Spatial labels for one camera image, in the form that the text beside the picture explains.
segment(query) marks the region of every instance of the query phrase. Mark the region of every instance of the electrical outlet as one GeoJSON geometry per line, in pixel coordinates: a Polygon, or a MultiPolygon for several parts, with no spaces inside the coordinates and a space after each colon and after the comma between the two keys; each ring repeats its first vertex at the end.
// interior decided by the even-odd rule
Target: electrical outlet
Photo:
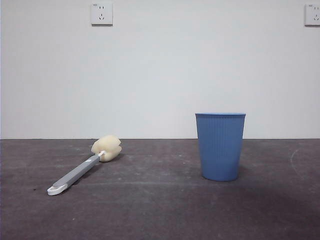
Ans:
{"type": "Polygon", "coordinates": [[[306,4],[305,5],[305,26],[320,26],[320,5],[306,4]]]}
{"type": "Polygon", "coordinates": [[[112,2],[99,2],[91,5],[92,25],[113,25],[112,2]]]}

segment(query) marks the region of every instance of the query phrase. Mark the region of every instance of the sponge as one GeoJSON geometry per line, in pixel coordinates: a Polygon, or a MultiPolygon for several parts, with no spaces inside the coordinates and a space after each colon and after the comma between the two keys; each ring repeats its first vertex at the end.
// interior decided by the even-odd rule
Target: sponge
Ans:
{"type": "Polygon", "coordinates": [[[101,151],[105,151],[105,154],[100,157],[100,162],[109,162],[121,152],[120,143],[121,141],[116,136],[104,136],[94,142],[91,152],[98,155],[101,151]]]}

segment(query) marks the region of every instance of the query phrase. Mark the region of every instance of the gray handle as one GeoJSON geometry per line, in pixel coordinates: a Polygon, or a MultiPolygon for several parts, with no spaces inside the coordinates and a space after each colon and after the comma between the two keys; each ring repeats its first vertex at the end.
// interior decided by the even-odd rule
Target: gray handle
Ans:
{"type": "Polygon", "coordinates": [[[56,181],[52,186],[60,187],[67,184],[67,187],[70,187],[75,181],[77,181],[83,174],[88,172],[94,165],[99,162],[100,157],[98,155],[94,155],[88,160],[85,160],[79,166],[77,166],[72,171],[68,172],[65,176],[56,181]]]}

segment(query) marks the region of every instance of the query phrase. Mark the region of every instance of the concrete floor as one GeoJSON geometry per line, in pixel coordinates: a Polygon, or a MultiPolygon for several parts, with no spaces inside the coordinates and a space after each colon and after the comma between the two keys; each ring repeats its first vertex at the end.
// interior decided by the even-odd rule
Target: concrete floor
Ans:
{"type": "Polygon", "coordinates": [[[320,239],[320,139],[244,140],[232,182],[202,178],[195,139],[126,139],[48,196],[93,142],[0,142],[2,240],[320,239]]]}

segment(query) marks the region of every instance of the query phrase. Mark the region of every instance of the blue cup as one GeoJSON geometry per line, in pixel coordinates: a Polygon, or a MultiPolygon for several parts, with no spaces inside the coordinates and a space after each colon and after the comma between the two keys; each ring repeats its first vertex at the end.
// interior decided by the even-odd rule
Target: blue cup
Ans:
{"type": "Polygon", "coordinates": [[[196,113],[202,176],[214,181],[238,177],[245,113],[196,113]]]}

